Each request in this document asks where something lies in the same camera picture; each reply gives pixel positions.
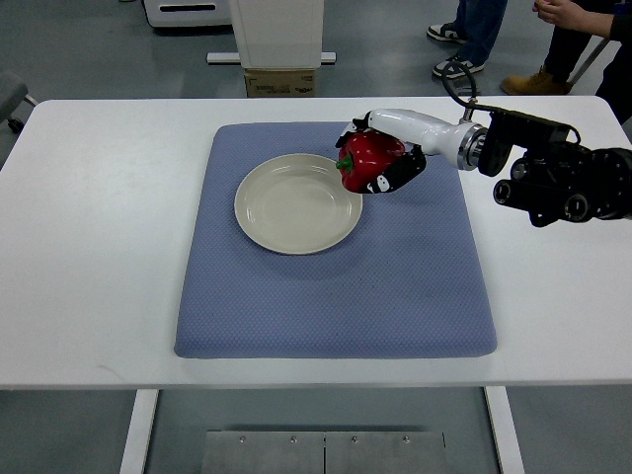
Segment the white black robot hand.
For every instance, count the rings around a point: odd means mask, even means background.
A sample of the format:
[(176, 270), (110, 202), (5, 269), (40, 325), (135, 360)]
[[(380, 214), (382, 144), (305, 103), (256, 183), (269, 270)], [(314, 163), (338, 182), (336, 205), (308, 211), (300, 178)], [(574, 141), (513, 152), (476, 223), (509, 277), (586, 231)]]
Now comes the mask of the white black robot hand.
[(385, 172), (392, 193), (407, 185), (426, 168), (429, 156), (439, 155), (457, 170), (479, 165), (488, 129), (479, 123), (452, 124), (440, 118), (400, 109), (379, 109), (355, 118), (341, 133), (339, 152), (352, 133), (375, 130), (399, 139), (406, 153)]

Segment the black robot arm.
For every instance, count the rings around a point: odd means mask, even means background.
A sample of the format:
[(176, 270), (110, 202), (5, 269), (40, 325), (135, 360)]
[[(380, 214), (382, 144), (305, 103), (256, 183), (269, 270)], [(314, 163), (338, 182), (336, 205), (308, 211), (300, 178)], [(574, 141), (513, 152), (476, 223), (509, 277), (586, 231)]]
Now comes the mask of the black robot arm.
[(631, 217), (629, 149), (591, 150), (568, 124), (500, 108), (488, 111), (491, 123), (478, 158), (479, 172), (497, 176), (512, 148), (524, 149), (510, 177), (495, 184), (496, 203), (527, 212), (535, 227), (558, 220)]

